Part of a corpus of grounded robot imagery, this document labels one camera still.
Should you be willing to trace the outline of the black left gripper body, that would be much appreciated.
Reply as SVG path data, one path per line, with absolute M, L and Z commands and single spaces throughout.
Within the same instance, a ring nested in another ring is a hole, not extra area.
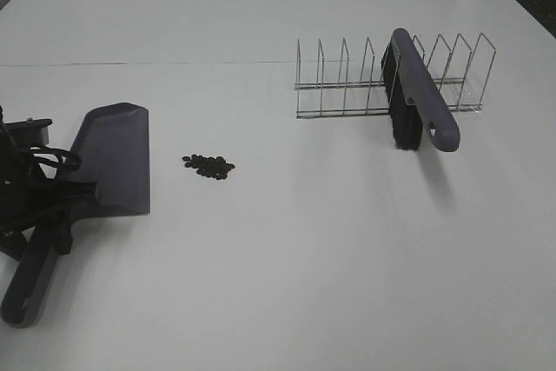
M 47 182 L 24 187 L 1 181 L 1 252 L 22 258 L 27 247 L 24 230 L 64 221 L 75 206 L 96 202 L 95 182 Z

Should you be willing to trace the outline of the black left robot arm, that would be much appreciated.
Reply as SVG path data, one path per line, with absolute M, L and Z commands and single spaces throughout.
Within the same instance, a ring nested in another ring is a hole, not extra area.
M 27 229 L 47 231 L 46 241 L 67 255 L 73 246 L 72 209 L 97 201 L 95 182 L 67 178 L 82 159 L 49 146 L 49 118 L 1 122 L 1 251 L 21 260 Z

